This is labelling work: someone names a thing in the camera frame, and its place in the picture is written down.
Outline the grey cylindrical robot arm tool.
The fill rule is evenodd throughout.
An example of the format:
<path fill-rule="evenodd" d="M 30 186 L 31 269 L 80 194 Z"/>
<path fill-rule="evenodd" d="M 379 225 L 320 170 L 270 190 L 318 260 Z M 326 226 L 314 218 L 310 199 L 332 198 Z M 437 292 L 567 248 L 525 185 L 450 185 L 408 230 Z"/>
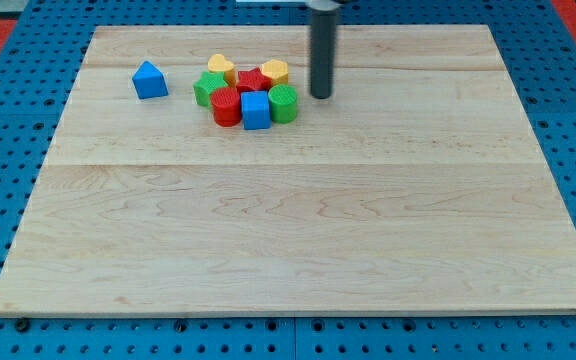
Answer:
<path fill-rule="evenodd" d="M 310 0 L 310 94 L 327 99 L 333 93 L 337 21 L 341 2 Z"/>

